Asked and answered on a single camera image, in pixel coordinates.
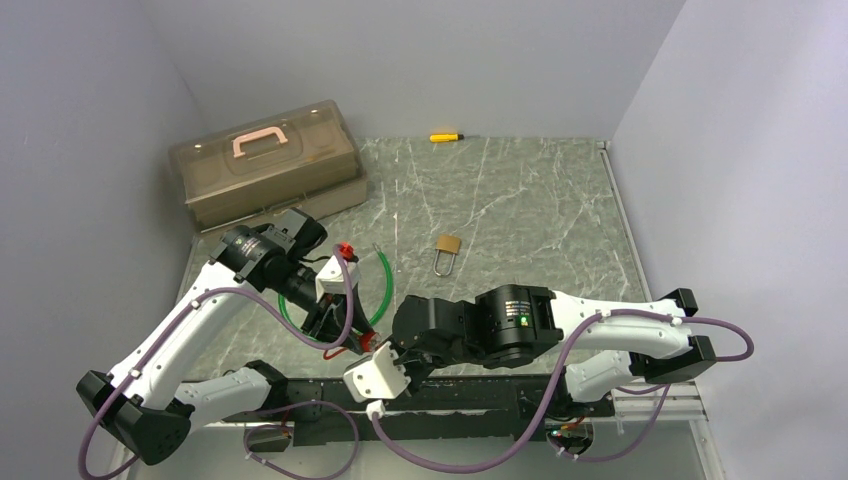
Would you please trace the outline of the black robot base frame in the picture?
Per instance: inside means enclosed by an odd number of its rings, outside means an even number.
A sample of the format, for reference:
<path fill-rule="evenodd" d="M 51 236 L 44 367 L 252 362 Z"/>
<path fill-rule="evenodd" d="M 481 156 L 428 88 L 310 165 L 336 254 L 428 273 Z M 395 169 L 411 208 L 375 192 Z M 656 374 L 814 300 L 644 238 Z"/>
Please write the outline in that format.
<path fill-rule="evenodd" d="M 511 437 L 517 440 L 535 415 L 547 388 L 549 375 L 435 376 L 424 381 L 420 390 L 387 402 L 380 423 L 388 436 L 400 440 Z M 359 428 L 360 438 L 376 441 L 365 404 L 356 403 L 340 378 L 289 380 L 288 397 L 274 401 L 271 407 L 313 399 L 335 403 L 347 410 Z M 543 416 L 542 424 L 531 436 L 544 440 L 544 429 L 560 419 L 610 418 L 615 415 L 612 394 L 601 400 L 578 406 L 566 400 L 565 387 L 558 386 Z M 279 421 L 285 414 L 260 416 L 254 412 L 225 417 L 227 423 Z M 287 416 L 294 428 L 294 446 L 320 446 L 352 439 L 349 423 L 335 410 L 321 406 L 297 408 Z"/>

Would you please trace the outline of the red cable padlock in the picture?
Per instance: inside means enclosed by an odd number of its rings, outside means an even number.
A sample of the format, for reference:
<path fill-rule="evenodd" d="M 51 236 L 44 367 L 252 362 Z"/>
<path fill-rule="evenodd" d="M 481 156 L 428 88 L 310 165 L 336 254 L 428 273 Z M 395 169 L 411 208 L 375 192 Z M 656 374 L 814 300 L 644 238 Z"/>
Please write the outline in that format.
<path fill-rule="evenodd" d="M 362 334 L 358 337 L 358 343 L 361 347 L 361 354 L 363 353 L 372 353 L 376 351 L 382 343 L 382 338 L 379 333 L 372 331 L 365 334 Z M 329 361 L 334 359 L 335 357 L 350 352 L 350 349 L 346 347 L 340 347 L 336 350 L 325 351 L 322 354 L 322 359 L 325 361 Z"/>

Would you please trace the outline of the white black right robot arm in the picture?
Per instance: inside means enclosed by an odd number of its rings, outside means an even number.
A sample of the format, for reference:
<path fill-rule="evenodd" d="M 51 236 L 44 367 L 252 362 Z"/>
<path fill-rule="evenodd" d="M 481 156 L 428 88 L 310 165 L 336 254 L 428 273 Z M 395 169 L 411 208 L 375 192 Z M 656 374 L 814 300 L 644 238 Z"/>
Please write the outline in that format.
<path fill-rule="evenodd" d="M 696 311 L 689 289 L 629 303 L 508 284 L 471 302 L 407 296 L 396 312 L 389 344 L 414 386 L 453 365 L 513 369 L 565 345 L 592 350 L 588 360 L 563 366 L 563 380 L 550 391 L 555 409 L 574 415 L 632 380 L 673 384 L 715 365 L 710 339 L 687 325 Z"/>

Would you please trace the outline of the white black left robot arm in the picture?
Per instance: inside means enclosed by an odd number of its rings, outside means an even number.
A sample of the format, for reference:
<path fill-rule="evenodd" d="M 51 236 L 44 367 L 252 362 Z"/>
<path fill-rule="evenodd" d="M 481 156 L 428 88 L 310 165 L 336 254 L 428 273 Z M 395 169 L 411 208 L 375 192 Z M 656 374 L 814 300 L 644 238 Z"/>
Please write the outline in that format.
<path fill-rule="evenodd" d="M 288 378 L 255 360 L 200 383 L 186 375 L 214 338 L 243 308 L 263 305 L 272 291 L 304 310 L 295 338 L 318 350 L 363 353 L 375 344 L 358 295 L 358 257 L 340 243 L 320 269 L 311 253 L 327 237 L 306 213 L 291 209 L 274 223 L 226 231 L 173 310 L 124 360 L 107 372 L 89 371 L 77 392 L 98 427 L 139 460 L 158 464 L 193 431 L 243 412 L 279 417 L 290 401 Z"/>

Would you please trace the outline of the green cable lock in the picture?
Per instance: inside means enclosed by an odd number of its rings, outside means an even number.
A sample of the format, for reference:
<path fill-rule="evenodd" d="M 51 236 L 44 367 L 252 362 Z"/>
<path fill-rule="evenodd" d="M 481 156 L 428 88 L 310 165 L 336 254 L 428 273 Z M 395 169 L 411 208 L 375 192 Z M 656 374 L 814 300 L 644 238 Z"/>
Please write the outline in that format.
<path fill-rule="evenodd" d="M 378 306 L 378 308 L 376 309 L 374 314 L 369 319 L 369 324 L 372 327 L 374 327 L 380 322 L 380 320 L 387 313 L 388 308 L 391 304 L 391 301 L 392 301 L 392 298 L 393 298 L 393 293 L 394 293 L 394 276 L 393 276 L 393 270 L 392 270 L 391 264 L 390 264 L 390 262 L 389 262 L 389 260 L 386 256 L 386 254 L 381 249 L 381 247 L 377 243 L 373 243 L 372 247 L 374 248 L 374 250 L 375 250 L 375 252 L 376 252 L 376 254 L 377 254 L 377 256 L 378 256 L 378 258 L 379 258 L 379 260 L 382 264 L 383 271 L 384 271 L 384 279 L 385 279 L 385 281 L 384 281 L 385 290 L 384 290 L 384 293 L 383 293 L 383 298 L 381 300 L 380 305 Z M 282 295 L 279 295 L 277 297 L 277 305 L 278 305 L 278 310 L 279 310 L 280 314 L 282 315 L 282 317 L 286 321 L 288 321 L 290 324 L 293 324 L 293 322 L 290 318 L 290 315 L 287 311 L 287 308 L 286 308 L 286 300 Z"/>

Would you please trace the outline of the brass padlock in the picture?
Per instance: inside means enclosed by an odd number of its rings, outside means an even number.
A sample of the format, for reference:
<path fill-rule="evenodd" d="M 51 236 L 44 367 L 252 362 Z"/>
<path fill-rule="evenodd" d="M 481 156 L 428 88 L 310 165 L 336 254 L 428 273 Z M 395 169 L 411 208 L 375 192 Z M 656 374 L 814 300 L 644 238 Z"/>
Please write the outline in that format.
<path fill-rule="evenodd" d="M 462 240 L 450 234 L 441 234 L 436 240 L 433 272 L 437 277 L 446 277 L 453 273 L 456 258 L 459 255 Z M 440 267 L 442 257 L 447 256 L 447 264 L 444 269 Z"/>

